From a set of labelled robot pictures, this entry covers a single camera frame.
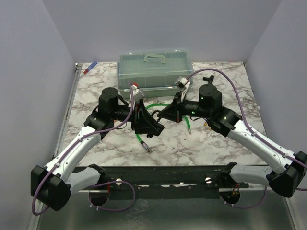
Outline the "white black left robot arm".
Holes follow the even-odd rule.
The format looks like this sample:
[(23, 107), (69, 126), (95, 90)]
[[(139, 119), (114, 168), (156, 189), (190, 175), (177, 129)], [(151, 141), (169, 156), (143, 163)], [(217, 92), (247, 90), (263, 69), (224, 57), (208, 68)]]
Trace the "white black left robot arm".
[(131, 104), (123, 101), (117, 89), (107, 87), (102, 90), (98, 106), (87, 117), (75, 139), (52, 161), (44, 167), (35, 166), (31, 171), (32, 212), (35, 202), (41, 201), (47, 207), (58, 211), (69, 201), (70, 197), (87, 187), (102, 189), (106, 185), (106, 177), (102, 170), (94, 165), (74, 173), (77, 164), (97, 145), (110, 131), (116, 130), (115, 121), (120, 125), (131, 123), (136, 134), (159, 136), (164, 126), (156, 121), (146, 110), (143, 100), (138, 96), (141, 90), (130, 86)]

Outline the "green cable lock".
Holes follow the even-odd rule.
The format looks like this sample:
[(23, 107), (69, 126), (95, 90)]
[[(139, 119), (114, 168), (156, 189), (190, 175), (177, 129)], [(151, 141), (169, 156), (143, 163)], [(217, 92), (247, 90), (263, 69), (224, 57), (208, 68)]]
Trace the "green cable lock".
[[(153, 107), (157, 107), (157, 106), (168, 106), (167, 103), (154, 103), (154, 104), (150, 104), (148, 106), (146, 106), (146, 109), (149, 109), (149, 108), (153, 108)], [(190, 122), (188, 120), (188, 118), (186, 116), (183, 116), (184, 117), (184, 120), (186, 121), (186, 124), (187, 124), (187, 128), (188, 128), (188, 133), (191, 134), (191, 127), (190, 127)], [(142, 147), (148, 152), (148, 153), (151, 153), (151, 148), (141, 139), (140, 135), (136, 134), (136, 137), (139, 141), (139, 143), (142, 145)]]

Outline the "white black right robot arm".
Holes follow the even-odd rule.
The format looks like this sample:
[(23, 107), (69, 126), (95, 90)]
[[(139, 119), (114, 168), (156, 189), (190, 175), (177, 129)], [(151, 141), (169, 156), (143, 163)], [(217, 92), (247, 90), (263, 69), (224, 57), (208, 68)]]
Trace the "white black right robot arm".
[(261, 158), (265, 166), (234, 164), (221, 175), (223, 186), (230, 188), (237, 183), (269, 186), (283, 197), (292, 197), (306, 174), (307, 155), (287, 150), (253, 128), (248, 128), (242, 116), (222, 105), (222, 93), (212, 84), (199, 88), (198, 101), (190, 101), (177, 92), (171, 104), (158, 117), (181, 122), (183, 116), (207, 119), (215, 132), (243, 145)]

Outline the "black padlock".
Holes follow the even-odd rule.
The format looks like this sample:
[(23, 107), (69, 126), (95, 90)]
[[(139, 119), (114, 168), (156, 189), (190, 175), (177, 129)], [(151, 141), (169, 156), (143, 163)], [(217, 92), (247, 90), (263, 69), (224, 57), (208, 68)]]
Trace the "black padlock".
[(159, 136), (164, 129), (164, 126), (159, 123), (161, 119), (160, 118), (155, 119), (153, 117), (154, 115), (159, 115), (160, 112), (161, 112), (160, 110), (154, 110), (151, 113), (151, 118), (150, 118), (150, 123), (152, 125), (151, 135), (153, 135), (153, 136)]

